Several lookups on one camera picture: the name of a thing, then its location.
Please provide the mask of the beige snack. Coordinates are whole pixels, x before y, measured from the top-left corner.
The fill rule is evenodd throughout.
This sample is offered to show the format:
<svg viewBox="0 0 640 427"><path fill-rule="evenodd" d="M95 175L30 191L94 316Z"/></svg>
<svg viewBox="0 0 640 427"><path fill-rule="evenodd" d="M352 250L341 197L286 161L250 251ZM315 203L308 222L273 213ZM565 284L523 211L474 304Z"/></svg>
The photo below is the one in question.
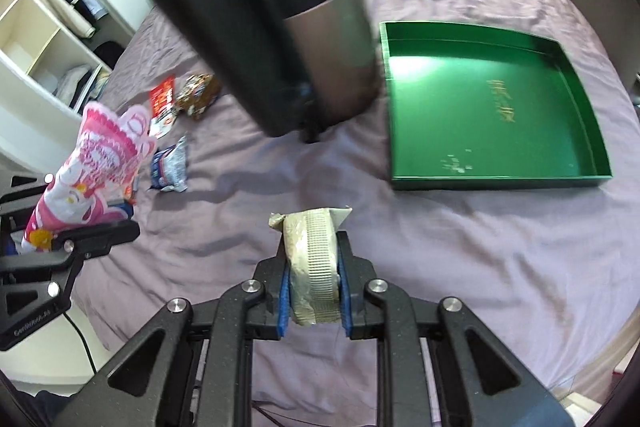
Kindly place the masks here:
<svg viewBox="0 0 640 427"><path fill-rule="evenodd" d="M337 229L352 208L273 213L269 226L282 234L290 266L294 322L300 326L341 320Z"/></svg>

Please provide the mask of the blue white snack packet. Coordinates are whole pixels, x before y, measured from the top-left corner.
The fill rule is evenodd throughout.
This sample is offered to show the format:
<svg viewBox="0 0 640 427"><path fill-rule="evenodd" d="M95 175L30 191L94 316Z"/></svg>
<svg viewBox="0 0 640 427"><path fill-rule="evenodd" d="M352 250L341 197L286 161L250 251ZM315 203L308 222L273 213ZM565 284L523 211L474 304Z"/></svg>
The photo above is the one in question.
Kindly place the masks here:
<svg viewBox="0 0 640 427"><path fill-rule="evenodd" d="M186 184L186 136L176 144L157 150L151 160L150 189L160 192L185 192Z"/></svg>

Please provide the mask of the black silver electric kettle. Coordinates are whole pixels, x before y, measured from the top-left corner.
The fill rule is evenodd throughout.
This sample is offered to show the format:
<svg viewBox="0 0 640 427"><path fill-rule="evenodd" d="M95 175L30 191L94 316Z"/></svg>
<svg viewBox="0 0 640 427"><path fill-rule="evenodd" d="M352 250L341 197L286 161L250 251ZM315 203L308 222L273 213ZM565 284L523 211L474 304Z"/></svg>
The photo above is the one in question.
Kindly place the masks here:
<svg viewBox="0 0 640 427"><path fill-rule="evenodd" d="M312 142L381 79L364 0L153 0L270 136Z"/></svg>

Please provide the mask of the red white snack packet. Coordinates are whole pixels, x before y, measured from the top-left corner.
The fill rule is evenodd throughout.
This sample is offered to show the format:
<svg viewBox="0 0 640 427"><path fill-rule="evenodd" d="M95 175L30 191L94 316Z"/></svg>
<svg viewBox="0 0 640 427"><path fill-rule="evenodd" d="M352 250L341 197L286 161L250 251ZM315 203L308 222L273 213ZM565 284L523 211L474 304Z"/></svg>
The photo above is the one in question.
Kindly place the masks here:
<svg viewBox="0 0 640 427"><path fill-rule="evenodd" d="M169 76L150 91L152 118L150 133L156 139L163 138L176 119L175 77Z"/></svg>

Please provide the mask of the green tray box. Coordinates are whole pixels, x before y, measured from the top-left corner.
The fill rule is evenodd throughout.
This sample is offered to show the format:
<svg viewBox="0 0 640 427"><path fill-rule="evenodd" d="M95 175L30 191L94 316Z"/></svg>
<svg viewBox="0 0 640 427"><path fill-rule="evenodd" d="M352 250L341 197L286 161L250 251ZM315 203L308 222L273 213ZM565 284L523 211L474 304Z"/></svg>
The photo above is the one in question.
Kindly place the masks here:
<svg viewBox="0 0 640 427"><path fill-rule="evenodd" d="M597 186L612 169L562 46L502 28L384 22L396 190Z"/></svg>

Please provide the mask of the pink cartoon snack bag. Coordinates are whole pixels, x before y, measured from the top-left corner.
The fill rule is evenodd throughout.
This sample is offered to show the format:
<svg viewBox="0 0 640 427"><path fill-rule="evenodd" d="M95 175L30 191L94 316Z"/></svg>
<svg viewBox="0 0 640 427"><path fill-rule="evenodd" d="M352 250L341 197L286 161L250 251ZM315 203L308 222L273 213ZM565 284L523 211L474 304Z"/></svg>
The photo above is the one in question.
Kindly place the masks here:
<svg viewBox="0 0 640 427"><path fill-rule="evenodd" d="M60 232L126 220L128 213L108 202L126 186L156 147L151 113L142 105L122 115L98 102L86 105L76 145L37 202L22 247L50 251Z"/></svg>

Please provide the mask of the white shelf wardrobe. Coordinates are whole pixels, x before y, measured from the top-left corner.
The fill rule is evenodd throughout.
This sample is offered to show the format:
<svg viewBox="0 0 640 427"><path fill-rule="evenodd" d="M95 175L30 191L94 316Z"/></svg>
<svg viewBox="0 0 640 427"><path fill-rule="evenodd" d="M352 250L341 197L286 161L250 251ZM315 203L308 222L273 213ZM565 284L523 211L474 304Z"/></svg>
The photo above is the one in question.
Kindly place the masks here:
<svg viewBox="0 0 640 427"><path fill-rule="evenodd" d="M150 0L1 0L1 166L58 168Z"/></svg>

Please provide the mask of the brown gold snack packet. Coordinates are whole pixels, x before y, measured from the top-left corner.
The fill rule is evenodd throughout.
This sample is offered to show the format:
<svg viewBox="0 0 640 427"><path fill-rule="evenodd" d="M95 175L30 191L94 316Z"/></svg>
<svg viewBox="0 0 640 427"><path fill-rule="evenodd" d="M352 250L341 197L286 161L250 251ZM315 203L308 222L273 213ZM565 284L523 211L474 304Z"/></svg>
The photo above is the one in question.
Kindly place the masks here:
<svg viewBox="0 0 640 427"><path fill-rule="evenodd" d="M203 118L209 106L212 106L221 92L221 82L214 75L192 75L178 92L174 112L186 114L193 120Z"/></svg>

